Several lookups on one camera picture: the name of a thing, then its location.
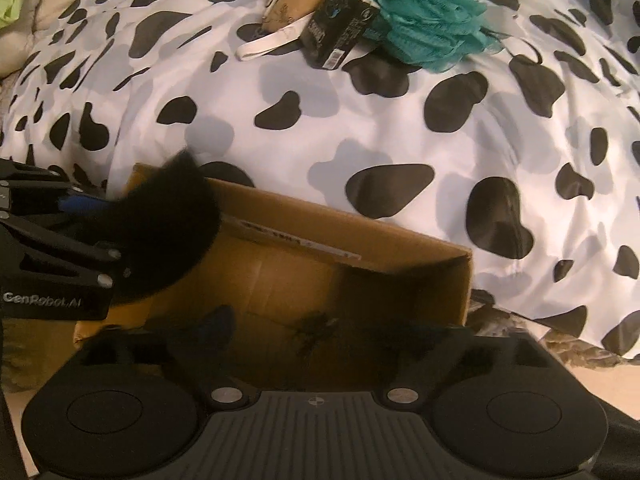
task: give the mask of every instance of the blue object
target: blue object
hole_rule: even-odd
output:
[[[497,46],[482,31],[486,6],[476,0],[376,1],[380,14],[365,37],[407,64],[444,72],[467,54]]]
[[[95,196],[72,194],[58,199],[58,209],[63,213],[86,216],[102,211],[110,203],[108,200]]]

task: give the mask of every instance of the black ribbed surface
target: black ribbed surface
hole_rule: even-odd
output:
[[[313,406],[309,400],[321,397]],[[370,393],[265,392],[219,413],[198,441],[143,480],[498,480],[443,450],[422,419]],[[565,480],[594,480],[581,472]],[[46,474],[42,480],[60,480]]]

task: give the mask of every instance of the white handle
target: white handle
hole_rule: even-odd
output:
[[[311,19],[313,13],[303,16],[299,20],[281,28],[280,30],[260,38],[259,40],[250,41],[241,45],[236,50],[236,57],[240,61],[249,61],[254,57],[263,56],[272,50],[289,43],[289,41],[297,40],[305,29],[306,24]]]

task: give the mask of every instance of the cow print bedding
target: cow print bedding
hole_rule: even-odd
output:
[[[640,353],[640,0],[486,0],[521,38],[443,74],[297,41],[264,0],[76,0],[18,79],[0,156],[123,189],[188,147],[209,176],[474,248],[476,297]]]

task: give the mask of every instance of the open cardboard box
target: open cardboard box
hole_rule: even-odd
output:
[[[153,171],[137,166],[131,186]],[[467,248],[382,221],[211,180],[223,213],[204,259],[180,282],[100,323],[188,324],[220,304],[237,329],[230,373],[258,388],[363,390],[389,383],[399,356],[380,344],[396,322],[463,324]],[[185,214],[197,214],[185,211]]]

